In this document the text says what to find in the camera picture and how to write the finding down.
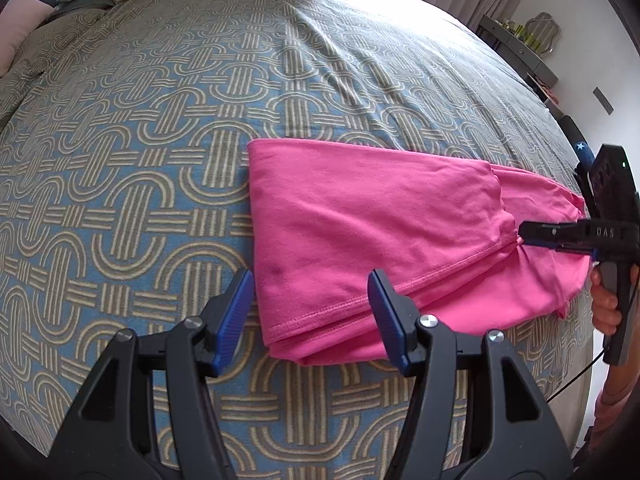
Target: patterned bedspread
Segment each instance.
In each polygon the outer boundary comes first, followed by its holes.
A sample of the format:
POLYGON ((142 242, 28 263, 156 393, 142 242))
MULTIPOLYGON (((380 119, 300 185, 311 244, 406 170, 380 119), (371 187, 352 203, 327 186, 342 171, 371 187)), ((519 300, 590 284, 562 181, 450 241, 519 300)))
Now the patterned bedspread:
MULTIPOLYGON (((41 27, 0 80, 0 413, 47 452, 114 332, 170 328, 252 263, 247 143, 481 158, 574 188, 575 156, 494 52, 418 0, 126 0, 41 27)), ((590 337, 508 333, 540 388, 590 337)), ((268 357, 254 308, 212 402, 242 478, 381 478, 412 384, 387 362, 268 357)), ((449 461, 460 451, 457 391, 449 461)), ((164 377, 154 389, 173 463, 164 377)))

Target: folded pink garment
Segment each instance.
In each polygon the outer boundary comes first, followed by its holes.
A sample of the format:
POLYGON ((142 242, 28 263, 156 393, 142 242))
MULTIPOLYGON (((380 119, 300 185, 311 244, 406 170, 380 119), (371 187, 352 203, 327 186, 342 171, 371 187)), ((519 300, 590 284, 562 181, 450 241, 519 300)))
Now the folded pink garment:
POLYGON ((384 269, 459 332, 564 315, 589 258, 522 246, 523 220, 575 221, 581 197, 528 171, 334 142, 249 143, 265 345, 305 365, 385 357, 367 301, 384 269))

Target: pink pillow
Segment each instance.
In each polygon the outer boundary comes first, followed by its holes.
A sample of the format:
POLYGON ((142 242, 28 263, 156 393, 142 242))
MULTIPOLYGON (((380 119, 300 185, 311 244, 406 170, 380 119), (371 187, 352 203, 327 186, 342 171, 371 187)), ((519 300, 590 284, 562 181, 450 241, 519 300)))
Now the pink pillow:
POLYGON ((9 0, 0 12, 0 77, 14 61, 22 42, 53 12, 40 0, 9 0))

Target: black cable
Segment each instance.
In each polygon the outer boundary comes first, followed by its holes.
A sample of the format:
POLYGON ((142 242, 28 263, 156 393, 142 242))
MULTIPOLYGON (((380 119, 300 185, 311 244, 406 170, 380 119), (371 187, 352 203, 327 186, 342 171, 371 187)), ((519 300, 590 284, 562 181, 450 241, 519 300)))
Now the black cable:
MULTIPOLYGON (((631 295, 631 300, 629 301, 629 304, 633 307, 634 301, 636 300, 636 293, 638 292, 638 285, 640 283, 640 272, 638 272, 638 277, 636 278, 636 284, 634 285, 634 293, 631 295)), ((575 383, 575 381, 577 381, 578 379, 580 379, 580 377, 582 377, 588 370, 589 368, 591 368, 594 364, 596 364, 596 362, 598 361, 598 359, 600 359, 603 355, 604 352, 606 351, 606 348, 603 348, 602 351, 596 356, 596 358, 591 361, 588 365, 586 365, 584 367, 584 369, 577 374, 573 379, 571 379, 567 384, 565 384, 562 388, 560 388, 558 391, 556 391, 556 393, 554 393, 551 397, 549 397, 546 402, 549 403, 552 400, 554 400, 558 395, 560 395, 562 392, 564 392, 569 386, 571 386, 572 384, 575 383)))

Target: wall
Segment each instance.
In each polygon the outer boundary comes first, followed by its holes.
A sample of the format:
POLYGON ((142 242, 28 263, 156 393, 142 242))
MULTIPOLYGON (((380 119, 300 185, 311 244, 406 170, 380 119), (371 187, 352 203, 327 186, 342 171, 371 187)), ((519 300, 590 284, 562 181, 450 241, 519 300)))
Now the wall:
POLYGON ((512 20, 549 12, 562 29, 545 62, 558 76, 560 107, 574 118, 594 153, 603 142, 625 147, 640 187, 640 56, 608 0, 521 0, 512 20), (599 87, 614 108, 607 115, 599 87))

